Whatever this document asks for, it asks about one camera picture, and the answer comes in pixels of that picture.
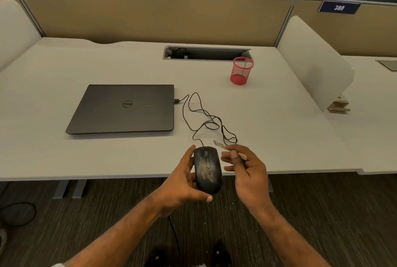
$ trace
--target desk number sign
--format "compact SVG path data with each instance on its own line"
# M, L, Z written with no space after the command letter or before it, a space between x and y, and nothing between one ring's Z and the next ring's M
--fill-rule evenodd
M360 4L343 3L335 1L324 1L321 4L319 12L330 12L330 13L343 13L343 14L355 14L359 9Z

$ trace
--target floor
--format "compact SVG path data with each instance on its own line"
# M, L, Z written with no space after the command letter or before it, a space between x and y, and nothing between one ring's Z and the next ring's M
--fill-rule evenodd
M397 176L356 173L271 175L272 200L281 214L332 266L397 266ZM67 260L114 224L162 179L88 181L85 196L52 200L57 182L12 182L1 206L15 201L37 205L30 224L9 230L0 267L50 267ZM3 217L23 222L25 207L3 211ZM181 257L167 219L147 232L127 266L142 266L155 245L169 247L175 266L210 263L210 250L221 239L233 265L282 266L266 235L238 200L234 177L214 201L190 203L171 215Z

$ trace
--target red mesh pen holder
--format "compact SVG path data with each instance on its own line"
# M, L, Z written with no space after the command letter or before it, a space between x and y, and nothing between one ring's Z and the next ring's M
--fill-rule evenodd
M247 83L248 75L254 67L254 62L246 57L233 59L233 69L231 70L230 81L237 85Z

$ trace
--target human hand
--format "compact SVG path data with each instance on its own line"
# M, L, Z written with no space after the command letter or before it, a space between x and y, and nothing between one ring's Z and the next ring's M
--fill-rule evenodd
M224 169L236 173L236 192L240 200L254 217L261 210L272 208L265 164L245 146L228 145L226 149L230 152L223 151L221 160L233 164ZM244 162L238 152L248 159Z
M154 199L161 205L163 217L170 215L175 209L186 201L206 201L211 202L212 196L197 189L196 174L193 168L193 151L196 149L192 145L184 154L179 164L164 183L152 193Z

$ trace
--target laptop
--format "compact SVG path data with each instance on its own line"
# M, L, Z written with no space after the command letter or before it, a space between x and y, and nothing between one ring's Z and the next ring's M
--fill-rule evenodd
M171 131L174 85L94 85L85 91L67 134Z

